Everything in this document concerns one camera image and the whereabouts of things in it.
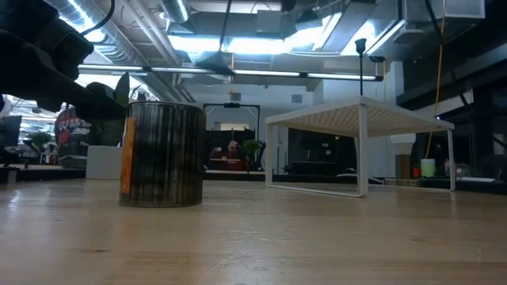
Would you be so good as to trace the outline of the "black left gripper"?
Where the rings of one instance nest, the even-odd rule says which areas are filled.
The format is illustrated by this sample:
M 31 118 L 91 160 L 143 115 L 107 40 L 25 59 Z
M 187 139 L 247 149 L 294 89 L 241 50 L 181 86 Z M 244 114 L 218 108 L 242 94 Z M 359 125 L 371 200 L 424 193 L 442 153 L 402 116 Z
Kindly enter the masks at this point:
M 44 0 L 23 0 L 23 4 L 29 43 L 41 51 L 39 56 L 45 67 L 40 81 L 23 98 L 37 101 L 49 110 L 66 102 L 84 120 L 124 118 L 126 108 L 116 101 L 114 89 L 100 82 L 86 87 L 75 82 L 78 65 L 92 53 L 93 45 Z

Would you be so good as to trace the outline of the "silver tin candle orange tag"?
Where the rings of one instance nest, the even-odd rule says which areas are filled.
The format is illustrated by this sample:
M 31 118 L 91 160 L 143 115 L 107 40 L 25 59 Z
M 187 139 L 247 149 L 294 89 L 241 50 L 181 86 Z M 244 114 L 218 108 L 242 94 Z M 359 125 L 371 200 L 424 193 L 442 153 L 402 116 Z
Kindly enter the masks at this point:
M 186 104 L 137 101 L 124 121 L 119 204 L 189 207 L 203 199 L 206 113 Z

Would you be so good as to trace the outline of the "black candlestick holder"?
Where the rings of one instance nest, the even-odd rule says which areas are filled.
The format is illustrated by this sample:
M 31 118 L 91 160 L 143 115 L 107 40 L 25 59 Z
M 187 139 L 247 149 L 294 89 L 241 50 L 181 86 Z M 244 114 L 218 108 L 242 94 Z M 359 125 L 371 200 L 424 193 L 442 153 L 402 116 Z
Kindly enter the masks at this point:
M 221 29 L 220 37 L 219 37 L 219 47 L 218 50 L 213 53 L 212 55 L 209 55 L 207 57 L 203 57 L 201 61 L 198 61 L 196 63 L 196 66 L 205 69 L 210 70 L 216 74 L 224 75 L 224 76 L 233 76 L 234 71 L 225 63 L 223 58 L 223 43 L 225 40 L 226 30 L 227 30 L 227 24 L 230 16 L 231 11 L 231 4 L 232 0 L 227 0 L 227 8 L 224 15 L 223 20 L 223 26 Z
M 363 68 L 363 57 L 366 50 L 366 38 L 360 38 L 355 41 L 356 53 L 358 54 L 360 64 L 360 95 L 364 95 L 364 68 Z

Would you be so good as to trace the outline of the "person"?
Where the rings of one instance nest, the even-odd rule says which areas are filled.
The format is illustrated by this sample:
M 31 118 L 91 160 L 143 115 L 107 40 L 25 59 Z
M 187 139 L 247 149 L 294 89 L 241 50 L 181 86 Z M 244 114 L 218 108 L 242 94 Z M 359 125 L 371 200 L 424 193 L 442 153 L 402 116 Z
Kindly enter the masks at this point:
M 55 120 L 58 162 L 64 169 L 85 169 L 89 146 L 98 144 L 97 128 L 80 119 L 75 108 L 61 111 Z
M 235 140 L 228 143 L 227 149 L 216 147 L 210 154 L 210 162 L 217 170 L 224 171 L 248 171 L 249 159 L 242 157 L 239 152 L 239 144 Z

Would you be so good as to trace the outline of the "green plant in white pot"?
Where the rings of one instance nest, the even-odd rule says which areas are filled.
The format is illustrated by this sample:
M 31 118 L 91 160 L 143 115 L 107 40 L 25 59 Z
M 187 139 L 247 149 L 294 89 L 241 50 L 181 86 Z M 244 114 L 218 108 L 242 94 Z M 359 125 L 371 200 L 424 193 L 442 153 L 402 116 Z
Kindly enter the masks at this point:
M 130 93 L 129 73 L 123 74 L 116 84 L 116 101 L 125 108 Z M 116 120 L 91 120 L 97 128 L 98 144 L 89 146 L 86 178 L 92 180 L 119 180 L 124 134 L 124 118 Z

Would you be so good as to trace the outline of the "small green plant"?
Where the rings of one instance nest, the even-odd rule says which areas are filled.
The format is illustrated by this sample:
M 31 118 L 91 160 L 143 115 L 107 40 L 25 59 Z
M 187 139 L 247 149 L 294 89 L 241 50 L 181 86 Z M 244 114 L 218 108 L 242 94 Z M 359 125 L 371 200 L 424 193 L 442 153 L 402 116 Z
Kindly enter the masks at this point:
M 31 133 L 29 135 L 32 144 L 38 149 L 40 158 L 44 152 L 44 145 L 51 141 L 51 135 L 46 132 Z
M 251 169 L 258 169 L 261 167 L 261 159 L 264 153 L 266 144 L 260 140 L 246 140 L 242 144 L 242 150 L 247 157 Z

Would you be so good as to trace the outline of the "long ceiling light bar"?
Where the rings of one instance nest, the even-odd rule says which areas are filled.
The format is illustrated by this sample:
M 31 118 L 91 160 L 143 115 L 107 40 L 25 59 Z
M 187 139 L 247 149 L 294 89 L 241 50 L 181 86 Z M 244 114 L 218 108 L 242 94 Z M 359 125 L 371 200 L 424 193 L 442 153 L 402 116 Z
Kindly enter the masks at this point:
M 172 66 L 121 66 L 121 65 L 101 65 L 101 64 L 81 64 L 79 70 L 86 71 L 117 71 L 117 72 L 141 72 L 141 73 L 174 73 L 174 74 L 217 74 L 213 70 L 195 68 L 195 67 L 172 67 Z M 364 75 L 364 74 L 336 74 L 336 73 L 315 73 L 315 72 L 295 72 L 278 70 L 231 70 L 230 73 L 219 73 L 225 76 L 259 76 L 274 78 L 309 78 L 309 79 L 327 79 L 342 81 L 368 81 L 381 82 L 384 76 Z

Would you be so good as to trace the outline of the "white perforated shelf riser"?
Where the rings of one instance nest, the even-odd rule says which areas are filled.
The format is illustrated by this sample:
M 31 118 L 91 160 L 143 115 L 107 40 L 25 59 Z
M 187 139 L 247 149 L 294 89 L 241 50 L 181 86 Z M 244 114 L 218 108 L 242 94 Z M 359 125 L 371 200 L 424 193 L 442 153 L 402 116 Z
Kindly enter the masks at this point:
M 433 131 L 446 131 L 448 137 L 448 160 L 450 167 L 449 192 L 456 190 L 456 164 L 453 150 L 455 126 L 444 120 L 421 112 L 410 111 L 387 102 L 358 96 L 349 99 L 320 104 L 265 119 L 265 186 L 283 189 L 273 183 L 273 128 L 283 126 L 304 131 L 353 137 L 357 147 L 357 191 L 330 192 L 311 188 L 287 186 L 287 190 L 315 194 L 364 198 L 369 190 L 368 140 L 389 135 L 406 135 Z

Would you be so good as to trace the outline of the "black aluminium frame rails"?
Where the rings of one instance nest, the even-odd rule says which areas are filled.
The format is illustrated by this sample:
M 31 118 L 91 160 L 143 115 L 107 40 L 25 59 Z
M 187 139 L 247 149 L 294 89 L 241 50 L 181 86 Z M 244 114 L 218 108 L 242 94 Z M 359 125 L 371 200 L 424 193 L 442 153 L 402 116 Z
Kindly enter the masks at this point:
M 28 181 L 55 181 L 83 179 L 84 169 L 17 169 L 0 168 L 0 184 L 13 184 Z

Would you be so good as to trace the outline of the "black metal gantry frame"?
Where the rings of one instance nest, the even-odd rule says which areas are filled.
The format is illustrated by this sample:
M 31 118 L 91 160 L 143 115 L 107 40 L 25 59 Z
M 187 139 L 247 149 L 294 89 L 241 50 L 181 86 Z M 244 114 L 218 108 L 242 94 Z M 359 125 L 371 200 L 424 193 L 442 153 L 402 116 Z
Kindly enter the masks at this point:
M 261 106 L 259 104 L 240 104 L 240 103 L 235 103 L 235 102 L 228 102 L 228 103 L 222 103 L 222 104 L 204 103 L 203 110 L 206 110 L 206 108 L 208 106 L 223 107 L 223 108 L 250 108 L 250 107 L 256 108 L 257 114 L 255 115 L 255 118 L 257 119 L 257 128 L 255 129 L 255 135 L 256 135 L 256 140 L 259 140 L 258 128 L 260 127 L 260 115 L 261 115 Z

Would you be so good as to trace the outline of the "black aluminium frame rail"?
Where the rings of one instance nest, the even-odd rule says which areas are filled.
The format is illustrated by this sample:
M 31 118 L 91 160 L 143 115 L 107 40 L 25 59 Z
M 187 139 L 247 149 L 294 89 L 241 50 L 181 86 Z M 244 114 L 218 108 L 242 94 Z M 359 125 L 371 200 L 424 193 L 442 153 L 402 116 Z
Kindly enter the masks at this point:
M 203 174 L 204 180 L 209 181 L 257 181 L 264 182 L 265 174 L 262 172 L 227 172 L 207 171 Z M 275 175 L 273 182 L 283 183 L 321 183 L 321 184 L 357 184 L 356 176 L 319 176 L 319 175 Z

